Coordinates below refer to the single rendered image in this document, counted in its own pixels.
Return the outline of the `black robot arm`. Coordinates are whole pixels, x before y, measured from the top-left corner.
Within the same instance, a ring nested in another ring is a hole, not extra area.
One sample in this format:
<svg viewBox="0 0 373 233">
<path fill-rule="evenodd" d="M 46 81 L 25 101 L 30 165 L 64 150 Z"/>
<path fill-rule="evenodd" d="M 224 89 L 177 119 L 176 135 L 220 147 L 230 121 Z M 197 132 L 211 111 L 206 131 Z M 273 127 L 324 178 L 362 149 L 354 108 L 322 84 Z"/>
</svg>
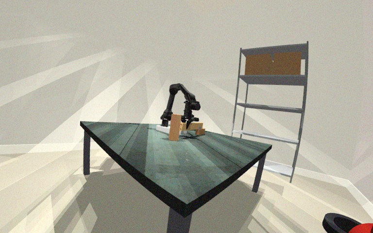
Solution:
<svg viewBox="0 0 373 233">
<path fill-rule="evenodd" d="M 196 101 L 196 99 L 195 99 L 195 95 L 190 93 L 183 86 L 183 84 L 180 84 L 180 83 L 172 84 L 169 88 L 170 96 L 169 96 L 169 100 L 168 100 L 168 103 L 167 103 L 166 110 L 163 112 L 162 116 L 160 117 L 160 119 L 162 120 L 162 123 L 161 123 L 162 127 L 168 127 L 168 122 L 171 120 L 171 114 L 173 114 L 171 109 L 172 109 L 174 97 L 175 97 L 175 94 L 180 90 L 183 92 L 184 97 L 186 99 L 186 101 L 184 102 L 185 103 L 185 109 L 197 110 L 198 111 L 201 108 L 201 106 L 199 104 L 200 102 Z"/>
</svg>

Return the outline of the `brown wooden rail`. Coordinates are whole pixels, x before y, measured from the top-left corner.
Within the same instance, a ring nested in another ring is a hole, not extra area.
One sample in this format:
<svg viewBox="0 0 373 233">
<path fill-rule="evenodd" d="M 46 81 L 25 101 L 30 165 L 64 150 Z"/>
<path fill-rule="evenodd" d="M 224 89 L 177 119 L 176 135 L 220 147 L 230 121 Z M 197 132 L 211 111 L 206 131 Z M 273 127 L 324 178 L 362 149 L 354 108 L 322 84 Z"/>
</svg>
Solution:
<svg viewBox="0 0 373 233">
<path fill-rule="evenodd" d="M 203 128 L 203 123 L 190 123 L 188 129 L 186 129 L 187 123 L 181 123 L 180 124 L 180 131 L 188 131 L 188 130 L 196 130 L 201 127 Z"/>
</svg>

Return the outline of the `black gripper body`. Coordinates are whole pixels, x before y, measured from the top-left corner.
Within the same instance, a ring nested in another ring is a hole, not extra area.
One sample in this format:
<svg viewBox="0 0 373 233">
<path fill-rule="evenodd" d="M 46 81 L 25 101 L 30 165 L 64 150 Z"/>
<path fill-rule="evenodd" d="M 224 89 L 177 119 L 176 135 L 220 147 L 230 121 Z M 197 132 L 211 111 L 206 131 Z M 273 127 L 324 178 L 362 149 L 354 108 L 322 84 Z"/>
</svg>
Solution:
<svg viewBox="0 0 373 233">
<path fill-rule="evenodd" d="M 192 110 L 185 109 L 184 115 L 181 116 L 182 120 L 188 119 L 189 121 L 199 121 L 199 118 L 197 117 L 191 117 Z"/>
</svg>

